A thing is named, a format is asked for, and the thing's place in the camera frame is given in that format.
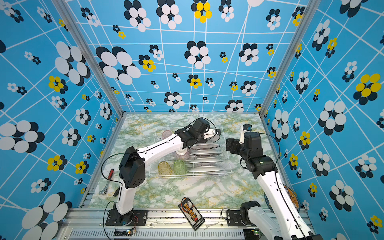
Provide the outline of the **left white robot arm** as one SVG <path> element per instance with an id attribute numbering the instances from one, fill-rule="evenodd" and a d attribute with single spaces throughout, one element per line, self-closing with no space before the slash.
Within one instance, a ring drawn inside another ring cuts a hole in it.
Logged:
<path id="1" fill-rule="evenodd" d="M 126 215 L 133 210 L 136 188 L 146 179 L 146 168 L 153 161 L 173 152 L 190 148 L 203 139 L 209 129 L 209 121 L 198 118 L 158 143 L 141 149 L 127 148 L 119 165 L 122 186 L 119 200 L 115 204 L 117 212 L 120 215 Z"/>

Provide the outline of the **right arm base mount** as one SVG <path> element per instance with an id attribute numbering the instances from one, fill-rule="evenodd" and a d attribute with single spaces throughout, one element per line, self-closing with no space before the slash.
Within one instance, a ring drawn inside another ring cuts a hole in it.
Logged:
<path id="1" fill-rule="evenodd" d="M 229 227 L 246 227 L 240 210 L 225 210 L 225 218 Z"/>

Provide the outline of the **orange sunburst plate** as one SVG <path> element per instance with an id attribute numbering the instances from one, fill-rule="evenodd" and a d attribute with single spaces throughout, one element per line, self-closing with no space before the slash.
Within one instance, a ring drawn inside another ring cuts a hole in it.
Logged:
<path id="1" fill-rule="evenodd" d="M 219 156 L 221 152 L 216 150 L 197 150 L 190 153 L 191 157 L 210 157 L 210 156 Z"/>

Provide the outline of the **white plate red characters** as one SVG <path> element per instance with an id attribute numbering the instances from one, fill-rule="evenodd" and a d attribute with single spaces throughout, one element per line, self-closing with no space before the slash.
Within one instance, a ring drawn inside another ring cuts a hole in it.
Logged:
<path id="1" fill-rule="evenodd" d="M 220 145 L 215 143 L 200 143 L 200 144 L 195 144 L 191 146 L 191 150 L 210 150 L 210 149 L 216 149 L 219 147 Z"/>

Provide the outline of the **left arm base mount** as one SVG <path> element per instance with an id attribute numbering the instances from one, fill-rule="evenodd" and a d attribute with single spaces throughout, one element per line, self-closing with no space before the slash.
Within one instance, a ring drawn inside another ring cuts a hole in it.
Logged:
<path id="1" fill-rule="evenodd" d="M 147 222 L 148 210 L 131 210 L 121 215 L 116 209 L 108 211 L 106 226 L 115 227 L 134 227 L 145 226 Z"/>

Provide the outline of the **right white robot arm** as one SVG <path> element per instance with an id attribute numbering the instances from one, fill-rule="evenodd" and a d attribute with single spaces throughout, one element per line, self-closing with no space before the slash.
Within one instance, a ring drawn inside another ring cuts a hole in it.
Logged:
<path id="1" fill-rule="evenodd" d="M 242 131 L 240 139 L 226 139 L 226 151 L 239 155 L 267 196 L 276 221 L 259 203 L 242 204 L 242 221 L 255 225 L 268 240 L 314 240 L 315 234 L 300 216 L 288 195 L 272 158 L 264 155 L 260 133 Z"/>

